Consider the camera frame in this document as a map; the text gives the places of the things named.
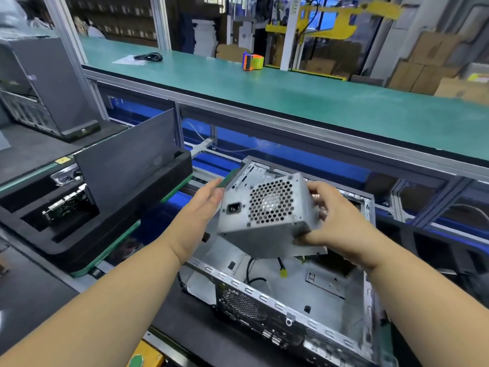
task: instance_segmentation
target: hand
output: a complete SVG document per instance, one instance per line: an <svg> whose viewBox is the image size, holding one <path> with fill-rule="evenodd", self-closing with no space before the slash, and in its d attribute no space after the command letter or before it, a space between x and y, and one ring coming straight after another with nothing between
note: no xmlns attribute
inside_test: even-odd
<svg viewBox="0 0 489 367"><path fill-rule="evenodd" d="M392 241L365 220L333 186L323 181L310 181L308 188L312 194L319 194L315 202L326 208L327 215L322 216L324 221L320 229L298 237L294 243L326 246L365 270L379 265Z"/></svg>
<svg viewBox="0 0 489 367"><path fill-rule="evenodd" d="M170 246L180 264L192 256L223 199L223 189L217 188L221 181L215 179L199 189L161 235L162 242Z"/></svg>

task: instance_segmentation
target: stack of white foam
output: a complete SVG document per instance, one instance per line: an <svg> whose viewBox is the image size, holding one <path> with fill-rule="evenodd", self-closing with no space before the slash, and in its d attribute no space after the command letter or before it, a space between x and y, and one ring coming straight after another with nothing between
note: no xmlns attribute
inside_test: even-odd
<svg viewBox="0 0 489 367"><path fill-rule="evenodd" d="M195 32L194 54L203 57L213 57L216 51L217 39L214 22L211 20L192 19Z"/></svg>

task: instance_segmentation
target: white cable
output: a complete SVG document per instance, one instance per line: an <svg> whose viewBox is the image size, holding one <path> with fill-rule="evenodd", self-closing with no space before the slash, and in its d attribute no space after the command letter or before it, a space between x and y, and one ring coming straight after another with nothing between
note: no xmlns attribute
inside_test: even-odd
<svg viewBox="0 0 489 367"><path fill-rule="evenodd" d="M487 216L487 214L482 211L480 208L478 207L475 207L475 206L472 206L470 204L465 204L465 203L455 203L453 206L463 206L463 207L469 207L471 209L474 209L476 211L479 211L479 213L484 216L484 218L486 219L487 222L489 222L489 216Z"/></svg>
<svg viewBox="0 0 489 367"><path fill-rule="evenodd" d="M194 129L195 133L199 136L200 139L202 139L203 141L205 141L204 137L202 135L199 134L199 132L197 131L197 129L195 128L195 126L193 124L191 124L190 122L187 122L190 126L192 126L192 128ZM235 151L229 151L227 149L222 149L222 148L219 148L217 147L217 145L213 145L214 148L220 150L221 152L228 152L228 153L237 153L237 152L244 152L244 151L255 151L258 149L258 147L256 148L246 148L246 149L238 149L238 150L235 150Z"/></svg>

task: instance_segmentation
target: person's right hand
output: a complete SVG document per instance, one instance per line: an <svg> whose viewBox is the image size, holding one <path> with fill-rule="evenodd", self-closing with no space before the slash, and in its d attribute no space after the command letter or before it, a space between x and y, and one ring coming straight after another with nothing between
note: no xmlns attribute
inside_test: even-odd
<svg viewBox="0 0 489 367"><path fill-rule="evenodd" d="M327 215L320 229L298 237L294 243L326 246L365 270L379 265L392 241L365 220L333 186L323 181L310 181L308 187L313 195L319 195L315 201L326 208Z"/></svg>

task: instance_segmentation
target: person's left hand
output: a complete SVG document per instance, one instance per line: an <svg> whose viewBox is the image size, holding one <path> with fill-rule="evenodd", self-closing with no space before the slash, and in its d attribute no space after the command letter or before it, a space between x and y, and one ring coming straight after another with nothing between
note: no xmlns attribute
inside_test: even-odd
<svg viewBox="0 0 489 367"><path fill-rule="evenodd" d="M215 179L199 189L161 235L161 240L170 246L180 264L192 256L223 199L224 190L217 188L221 181L221 178Z"/></svg>

